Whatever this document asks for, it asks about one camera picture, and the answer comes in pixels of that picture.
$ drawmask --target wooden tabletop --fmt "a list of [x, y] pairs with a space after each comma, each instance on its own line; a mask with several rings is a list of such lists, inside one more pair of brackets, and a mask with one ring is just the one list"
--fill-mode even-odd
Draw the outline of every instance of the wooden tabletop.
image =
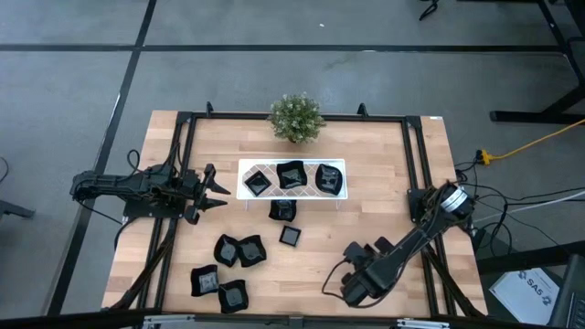
[[[176, 111], [154, 111], [142, 150], [141, 167], [162, 163], [168, 154]], [[451, 150], [440, 117], [422, 117], [423, 133], [432, 181], [440, 186], [454, 180]], [[417, 177], [422, 173], [414, 132], [412, 149]], [[297, 203], [291, 226], [300, 228], [298, 246], [279, 242], [282, 222], [268, 218], [270, 202], [252, 200], [249, 210], [235, 198], [240, 158], [343, 158], [349, 198], [335, 210], [335, 201], [310, 200]], [[231, 196], [211, 197], [229, 202], [204, 213], [195, 226], [179, 221], [175, 249], [166, 286], [163, 310], [167, 312], [219, 313], [215, 293], [191, 297], [193, 268], [216, 264], [213, 249], [222, 234], [236, 239], [261, 235], [268, 259], [250, 268], [239, 262], [232, 268], [218, 265], [220, 283], [243, 279], [250, 306], [241, 313], [305, 314], [330, 316], [429, 315], [420, 255], [415, 256], [389, 296], [376, 307], [351, 309], [334, 297], [321, 294], [321, 286], [351, 241], [372, 244], [380, 236], [398, 242], [411, 229], [406, 190], [409, 175], [400, 124], [392, 122], [328, 122], [318, 141], [293, 144], [273, 136], [269, 122], [262, 120], [199, 119], [191, 153], [191, 167], [202, 172], [212, 163], [216, 181]], [[120, 236], [103, 306], [118, 301], [144, 267], [154, 220], [139, 218]], [[450, 272], [474, 306], [486, 312], [482, 286], [470, 239], [458, 228], [444, 234]], [[343, 265], [333, 275], [328, 291], [339, 293], [342, 276], [351, 271]], [[153, 305], [156, 272], [151, 281], [147, 305]], [[440, 309], [444, 312], [441, 280], [435, 275]]]

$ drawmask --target white cable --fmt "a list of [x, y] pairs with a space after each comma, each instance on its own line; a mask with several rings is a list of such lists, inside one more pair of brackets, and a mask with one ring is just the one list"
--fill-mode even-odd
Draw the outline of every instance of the white cable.
[[[521, 207], [521, 208], [518, 208], [518, 209], [510, 210], [510, 211], [507, 211], [506, 213], [507, 214], [514, 214], [514, 213], [516, 213], [518, 211], [524, 211], [524, 210], [534, 209], [536, 207], [543, 207], [543, 206], [553, 205], [553, 204], [556, 204], [558, 202], [563, 202], [563, 201], [566, 201], [566, 200], [570, 200], [572, 198], [575, 198], [577, 196], [582, 196], [582, 195], [585, 195], [585, 191], [581, 191], [581, 192], [578, 192], [577, 194], [574, 194], [572, 196], [565, 196], [563, 198], [560, 198], [560, 199], [557, 199], [557, 200], [548, 201], [548, 202], [545, 202], [545, 203], [542, 203], [542, 204], [537, 204], [537, 205], [532, 205], [532, 206], [528, 206], [528, 207]], [[500, 212], [499, 214], [493, 214], [493, 215], [490, 215], [488, 217], [484, 217], [484, 218], [481, 218], [481, 219], [477, 219], [477, 220], [474, 220], [473, 223], [479, 223], [479, 222], [484, 221], [484, 220], [487, 220], [489, 218], [494, 218], [496, 216], [500, 216], [501, 214], [502, 214], [502, 212]]]

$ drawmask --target yellow cable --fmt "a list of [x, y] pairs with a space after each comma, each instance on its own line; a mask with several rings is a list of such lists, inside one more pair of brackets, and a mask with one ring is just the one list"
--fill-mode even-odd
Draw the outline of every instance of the yellow cable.
[[585, 123], [585, 119], [583, 119], [583, 120], [581, 120], [579, 122], [575, 122], [575, 123], [571, 124], [570, 126], [567, 126], [567, 127], [563, 128], [563, 129], [557, 131], [557, 132], [548, 134], [548, 135], [546, 135], [546, 136], [544, 136], [542, 138], [538, 138], [537, 140], [535, 140], [533, 142], [530, 142], [530, 143], [528, 143], [528, 144], [526, 144], [526, 145], [524, 145], [522, 147], [518, 147], [514, 151], [508, 152], [508, 153], [503, 154], [503, 155], [491, 155], [488, 152], [486, 152], [485, 150], [482, 150], [482, 157], [483, 157], [483, 160], [484, 160], [484, 165], [489, 165], [490, 164], [490, 161], [492, 161], [492, 160], [502, 160], [502, 159], [507, 158], [510, 155], [517, 154], [518, 152], [523, 151], [523, 150], [526, 150], [528, 147], [530, 147], [532, 145], [535, 145], [537, 143], [540, 143], [540, 142], [542, 142], [542, 141], [544, 141], [544, 140], [546, 140], [546, 139], [548, 139], [550, 137], [553, 137], [553, 136], [556, 136], [558, 134], [564, 133], [567, 130], [569, 130], [571, 128], [574, 128], [574, 127], [577, 127], [578, 125], [580, 125], [582, 123]]

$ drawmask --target green plant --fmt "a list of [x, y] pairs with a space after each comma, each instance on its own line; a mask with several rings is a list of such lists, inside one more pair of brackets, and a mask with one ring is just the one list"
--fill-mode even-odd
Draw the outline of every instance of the green plant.
[[319, 135], [319, 129], [325, 127], [325, 121], [319, 115], [319, 103], [308, 99], [305, 93], [283, 95], [271, 109], [268, 120], [272, 122], [274, 135], [293, 143], [310, 142]]

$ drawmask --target metal rod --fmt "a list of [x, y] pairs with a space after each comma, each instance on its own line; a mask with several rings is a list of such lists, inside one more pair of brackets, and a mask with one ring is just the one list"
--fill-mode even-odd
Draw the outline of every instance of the metal rod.
[[[417, 135], [417, 145], [419, 148], [419, 157], [420, 157], [420, 166], [422, 167], [422, 177], [424, 179], [425, 187], [432, 186], [432, 177], [431, 177], [431, 166], [429, 165], [429, 157], [427, 156], [427, 147], [424, 142], [424, 134], [422, 133], [422, 122], [420, 121], [420, 117], [408, 117], [408, 119], [412, 118], [415, 122], [413, 124], [414, 131]], [[437, 256], [439, 261], [445, 268], [445, 270], [449, 270], [447, 265], [447, 254], [445, 252], [445, 245], [442, 240], [442, 235], [437, 236], [435, 238], [435, 247], [437, 248]], [[445, 305], [447, 308], [447, 314], [450, 315], [457, 315], [457, 309], [455, 308], [455, 300], [447, 287], [445, 282], [442, 283], [442, 290], [445, 298]]]
[[[406, 154], [406, 164], [409, 169], [410, 188], [419, 188], [417, 182], [416, 169], [414, 168], [414, 157], [412, 156], [412, 144], [410, 143], [409, 126], [406, 118], [401, 123], [402, 139], [404, 141], [404, 152]], [[435, 291], [435, 283], [432, 277], [431, 263], [424, 253], [421, 253], [422, 271], [424, 272], [425, 288], [427, 291], [427, 299], [429, 300], [429, 311], [431, 316], [439, 313], [439, 304], [437, 304], [437, 292]]]
[[[156, 249], [158, 247], [158, 241], [160, 240], [161, 236], [161, 227], [163, 226], [163, 219], [162, 218], [155, 218], [154, 225], [153, 225], [153, 233], [150, 236], [150, 243], [148, 245], [148, 254], [146, 256], [146, 263], [148, 263], [154, 256]], [[148, 297], [148, 290], [150, 286], [150, 278], [146, 281], [143, 289], [140, 291], [138, 295], [138, 303], [136, 304], [137, 309], [141, 309], [146, 307], [146, 298]]]
[[[186, 142], [185, 142], [185, 147], [183, 150], [183, 163], [181, 164], [181, 176], [185, 175], [186, 170], [189, 167], [189, 161], [191, 159], [191, 151], [193, 149], [193, 139], [195, 136], [195, 129], [197, 126], [197, 117], [193, 112], [187, 113], [187, 112], [179, 112], [177, 114], [177, 120], [183, 120], [183, 119], [179, 119], [179, 118], [185, 118], [186, 116], [188, 116], [188, 122], [189, 122], [189, 126], [188, 126], [188, 131], [187, 131], [187, 136], [186, 136]], [[182, 124], [178, 124], [175, 128], [175, 131], [179, 131], [178, 135], [180, 135], [180, 131], [181, 131], [181, 127]], [[169, 228], [170, 230], [173, 230], [173, 245], [175, 244], [175, 234], [176, 234], [176, 229], [178, 226], [178, 218], [171, 218], [171, 222], [169, 224]], [[169, 272], [169, 268], [171, 265], [171, 259], [173, 257], [173, 247], [171, 246], [170, 250], [168, 251], [168, 253], [165, 255], [165, 258], [163, 259], [163, 264], [161, 266], [161, 274], [160, 274], [160, 278], [158, 280], [158, 287], [156, 289], [156, 296], [154, 297], [154, 307], [155, 308], [163, 308], [163, 304], [165, 302], [165, 291], [166, 291], [166, 282], [168, 281], [168, 272]], [[154, 326], [155, 329], [159, 329], [160, 328], [160, 324], [156, 324]]]

